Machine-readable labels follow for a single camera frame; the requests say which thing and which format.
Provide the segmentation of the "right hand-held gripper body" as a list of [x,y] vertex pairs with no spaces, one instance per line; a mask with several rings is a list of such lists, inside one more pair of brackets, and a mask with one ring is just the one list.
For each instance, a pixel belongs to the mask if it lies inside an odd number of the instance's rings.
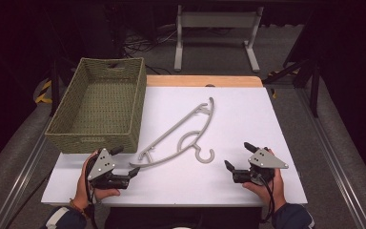
[[289,165],[271,154],[266,148],[259,148],[248,159],[248,170],[233,171],[234,183],[252,182],[256,185],[268,184],[275,177],[275,169],[288,169]]

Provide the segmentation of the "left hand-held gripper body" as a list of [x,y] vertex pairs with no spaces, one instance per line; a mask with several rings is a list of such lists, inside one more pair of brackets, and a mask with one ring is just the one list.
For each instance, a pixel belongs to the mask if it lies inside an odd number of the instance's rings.
[[110,150],[102,148],[93,158],[93,165],[88,166],[88,182],[96,189],[127,189],[130,183],[128,175],[115,175],[112,170],[115,162]]

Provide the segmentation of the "person's left hand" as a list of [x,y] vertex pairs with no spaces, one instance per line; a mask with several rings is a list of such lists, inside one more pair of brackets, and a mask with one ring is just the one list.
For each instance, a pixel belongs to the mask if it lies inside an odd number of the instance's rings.
[[[82,166],[80,178],[77,181],[76,193],[74,198],[72,199],[72,206],[79,211],[85,210],[89,205],[88,192],[86,190],[86,180],[85,180],[86,167],[90,158],[97,155],[98,155],[97,152],[93,152],[85,160]],[[101,200],[103,198],[119,196],[120,192],[117,189],[106,189],[106,190],[96,189],[94,191],[94,195],[97,199]]]

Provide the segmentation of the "person's right hand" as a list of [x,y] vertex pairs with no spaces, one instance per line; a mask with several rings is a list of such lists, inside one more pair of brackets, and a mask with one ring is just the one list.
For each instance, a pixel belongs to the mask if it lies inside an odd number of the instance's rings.
[[274,208],[274,212],[286,203],[284,182],[279,169],[274,170],[274,179],[269,182],[269,187],[273,192],[272,196],[270,196],[266,187],[258,186],[251,182],[243,183],[242,187],[258,195],[265,205]]

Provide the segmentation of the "white table board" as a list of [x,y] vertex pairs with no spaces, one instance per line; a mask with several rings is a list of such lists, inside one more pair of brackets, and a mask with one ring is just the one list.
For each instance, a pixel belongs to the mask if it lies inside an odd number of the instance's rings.
[[[257,195],[234,183],[233,175],[224,163],[228,160],[237,170],[250,167],[248,159],[253,153],[244,147],[244,142],[266,148],[287,163],[288,169],[280,169],[285,198],[291,203],[306,203],[292,156],[263,87],[147,87],[137,151],[133,154],[123,151],[113,156],[115,168],[112,172],[125,175],[134,169],[130,162],[137,162],[138,154],[144,148],[194,107],[208,103],[210,97],[214,99],[213,119],[198,145],[204,158],[213,149],[214,160],[200,163],[194,156],[194,149],[189,149],[165,163],[140,168],[128,188],[118,197],[104,199],[104,204],[113,207],[260,206],[262,202]],[[205,114],[195,114],[151,150],[152,158],[158,160],[174,153],[179,138],[188,131],[200,130],[206,119]],[[63,205],[69,202],[75,194],[84,161],[92,152],[60,153],[42,196],[44,203]]]

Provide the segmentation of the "green woven basket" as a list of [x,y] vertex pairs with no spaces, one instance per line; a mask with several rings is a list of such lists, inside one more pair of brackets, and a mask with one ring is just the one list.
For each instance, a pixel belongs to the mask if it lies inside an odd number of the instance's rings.
[[45,136],[65,154],[137,151],[147,88],[142,58],[80,60]]

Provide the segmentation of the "grey plastic clothes hanger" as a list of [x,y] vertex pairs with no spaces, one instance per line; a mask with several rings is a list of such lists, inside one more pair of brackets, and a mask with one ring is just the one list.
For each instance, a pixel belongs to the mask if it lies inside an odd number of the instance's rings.
[[[197,114],[204,114],[207,116],[205,124],[200,130],[192,130],[188,131],[186,134],[181,136],[176,145],[176,151],[169,156],[164,158],[154,160],[151,155],[151,150],[153,150],[162,140],[175,132],[180,126],[182,126],[185,122],[187,122],[191,117]],[[200,103],[196,107],[194,107],[189,113],[187,113],[184,117],[182,117],[178,122],[176,122],[169,130],[167,130],[164,134],[159,136],[153,143],[148,145],[138,154],[137,162],[130,162],[130,165],[133,168],[148,168],[155,165],[159,165],[170,161],[189,149],[194,149],[194,156],[196,160],[203,164],[211,163],[214,160],[215,152],[213,149],[209,150],[209,156],[204,158],[201,156],[201,147],[198,145],[198,140],[204,135],[207,131],[212,119],[214,116],[214,99],[212,97],[209,98],[208,103]]]

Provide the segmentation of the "black metal stand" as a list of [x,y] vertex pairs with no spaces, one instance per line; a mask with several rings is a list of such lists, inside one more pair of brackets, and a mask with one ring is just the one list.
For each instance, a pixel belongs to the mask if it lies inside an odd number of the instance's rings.
[[311,80],[310,110],[314,117],[318,117],[317,97],[319,88],[319,68],[316,60],[305,59],[301,60],[300,62],[295,62],[291,66],[286,67],[277,73],[273,72],[271,76],[263,79],[262,83],[271,84],[294,71],[297,71],[297,74],[293,80],[293,86],[295,88],[304,88],[309,80]]
[[60,82],[68,86],[71,83],[75,67],[76,65],[65,57],[55,58],[51,62],[51,116],[55,114],[60,103]]

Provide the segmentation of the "yellow black striped tape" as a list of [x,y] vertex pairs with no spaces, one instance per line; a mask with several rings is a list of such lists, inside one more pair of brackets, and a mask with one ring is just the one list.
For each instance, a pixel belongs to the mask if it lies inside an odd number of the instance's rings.
[[52,99],[46,97],[46,94],[47,94],[50,86],[51,86],[51,80],[50,79],[47,79],[46,82],[43,84],[40,93],[35,98],[35,102],[36,103],[47,103],[47,104],[51,104],[52,103]]

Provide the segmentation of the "grey metal stand frame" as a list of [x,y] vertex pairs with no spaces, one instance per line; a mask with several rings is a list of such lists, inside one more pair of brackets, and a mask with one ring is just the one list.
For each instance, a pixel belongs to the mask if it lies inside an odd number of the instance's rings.
[[261,22],[264,8],[259,7],[254,11],[245,12],[201,12],[183,11],[181,5],[177,8],[176,16],[176,46],[173,68],[176,72],[182,70],[183,60],[183,29],[184,28],[233,28],[251,29],[248,40],[243,42],[254,73],[260,72],[259,64],[254,54],[254,41]]

